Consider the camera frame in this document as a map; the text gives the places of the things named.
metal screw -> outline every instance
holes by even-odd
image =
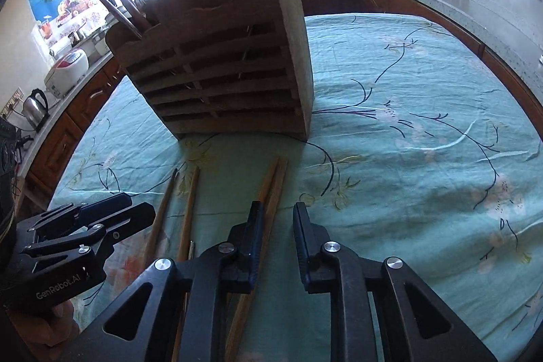
[[[327,243],[324,243],[324,250],[327,252],[338,252],[339,249],[341,249],[341,245],[339,243],[336,243],[335,241],[328,241]]]
[[[155,268],[157,270],[167,270],[171,266],[172,266],[172,262],[167,258],[161,258],[155,261]]]
[[[232,243],[221,243],[219,244],[220,253],[231,253],[235,250],[234,244]]]
[[[387,259],[387,266],[389,266],[391,269],[401,269],[403,265],[404,262],[395,256],[391,256]]]

wooden cutlery rack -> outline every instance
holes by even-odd
[[[307,140],[313,74],[301,0],[149,0],[141,40],[108,46],[168,129],[264,131]]]

electric kettle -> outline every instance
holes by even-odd
[[[45,105],[36,100],[36,96],[42,97]],[[47,97],[41,89],[34,89],[23,103],[23,116],[26,117],[32,128],[39,132],[43,124],[49,118],[49,104]]]

kitchen counter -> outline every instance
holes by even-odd
[[[416,0],[469,31],[495,52],[543,103],[543,42],[528,36],[484,0]]]
[[[25,178],[26,174],[31,168],[32,162],[36,158],[38,151],[40,150],[41,145],[47,138],[47,135],[60,118],[62,113],[66,111],[66,108],[69,106],[71,101],[79,94],[83,87],[89,82],[93,76],[101,70],[104,65],[113,58],[113,54],[109,52],[105,56],[101,57],[93,65],[89,66],[89,70],[86,74],[79,80],[79,82],[66,94],[61,101],[54,107],[53,111],[50,114],[49,119],[45,122],[44,126],[40,132],[34,137],[34,141],[23,154],[23,161],[19,166],[17,176],[20,178]]]

rice cooker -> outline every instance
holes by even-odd
[[[57,99],[62,99],[89,69],[85,51],[77,49],[57,60],[45,76],[45,87]]]

